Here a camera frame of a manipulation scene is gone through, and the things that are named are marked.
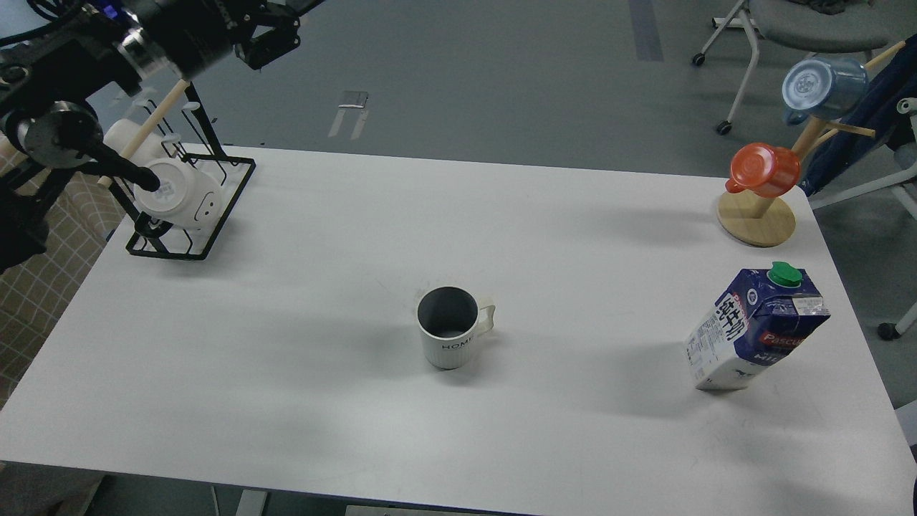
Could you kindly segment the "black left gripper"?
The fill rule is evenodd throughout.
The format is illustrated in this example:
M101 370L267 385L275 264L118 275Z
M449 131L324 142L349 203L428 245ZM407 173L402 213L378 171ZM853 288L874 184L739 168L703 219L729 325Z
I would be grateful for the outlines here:
M304 16L325 1L269 1L286 14ZM138 1L135 19L152 48L180 78L192 80L225 57L252 70L300 46L298 17L256 16L263 1Z

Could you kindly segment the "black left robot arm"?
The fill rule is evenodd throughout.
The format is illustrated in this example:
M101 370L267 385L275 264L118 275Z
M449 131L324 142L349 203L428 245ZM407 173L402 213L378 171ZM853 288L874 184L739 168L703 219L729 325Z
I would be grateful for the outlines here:
M160 180L104 143L88 98L129 95L169 67L192 80L229 52L259 70L300 46L317 1L71 1L43 27L2 39L2 133L23 166L2 176L2 268L47 248L46 215L80 172L145 191Z

